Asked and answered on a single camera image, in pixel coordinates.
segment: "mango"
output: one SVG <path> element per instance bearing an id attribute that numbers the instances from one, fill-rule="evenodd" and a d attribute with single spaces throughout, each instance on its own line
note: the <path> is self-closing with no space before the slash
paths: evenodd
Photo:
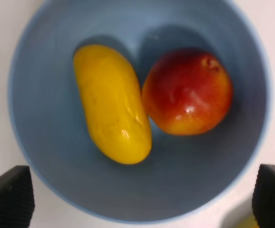
<path id="1" fill-rule="evenodd" d="M 109 158 L 122 164 L 144 160 L 151 129 L 131 64 L 104 45 L 87 45 L 73 59 L 89 135 Z"/>

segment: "red apple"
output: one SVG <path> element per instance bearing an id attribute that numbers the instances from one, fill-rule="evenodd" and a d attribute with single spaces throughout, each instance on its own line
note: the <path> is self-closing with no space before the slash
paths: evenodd
<path id="1" fill-rule="evenodd" d="M 198 49 L 163 56 L 150 70 L 142 98 L 147 113 L 164 132 L 205 133 L 226 116 L 233 86 L 217 58 Z"/>

